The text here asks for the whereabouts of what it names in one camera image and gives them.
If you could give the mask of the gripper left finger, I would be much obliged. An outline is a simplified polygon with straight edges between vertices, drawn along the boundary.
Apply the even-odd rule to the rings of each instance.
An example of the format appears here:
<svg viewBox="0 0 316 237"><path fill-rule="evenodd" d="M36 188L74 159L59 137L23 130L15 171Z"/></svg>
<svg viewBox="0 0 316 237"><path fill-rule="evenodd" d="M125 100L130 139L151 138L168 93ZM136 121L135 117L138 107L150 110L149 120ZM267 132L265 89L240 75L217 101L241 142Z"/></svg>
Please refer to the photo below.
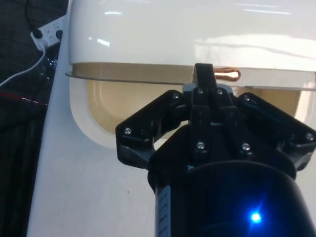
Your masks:
<svg viewBox="0 0 316 237"><path fill-rule="evenodd" d="M195 86L187 92L168 90L116 127L118 159L127 165L147 168L155 153L154 143L181 122L184 134L175 140L191 164L203 163L210 153L211 92L217 83L213 65L195 64Z"/></svg>

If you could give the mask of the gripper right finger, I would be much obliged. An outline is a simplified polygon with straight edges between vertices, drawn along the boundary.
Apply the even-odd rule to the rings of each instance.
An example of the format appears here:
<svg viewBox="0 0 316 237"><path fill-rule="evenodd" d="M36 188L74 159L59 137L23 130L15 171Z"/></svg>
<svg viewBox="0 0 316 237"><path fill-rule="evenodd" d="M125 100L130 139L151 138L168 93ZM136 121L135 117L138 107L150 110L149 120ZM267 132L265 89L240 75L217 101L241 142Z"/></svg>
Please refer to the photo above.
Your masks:
<svg viewBox="0 0 316 237"><path fill-rule="evenodd" d="M301 171L316 150L316 131L257 95L210 92L225 141L236 158L283 162Z"/></svg>

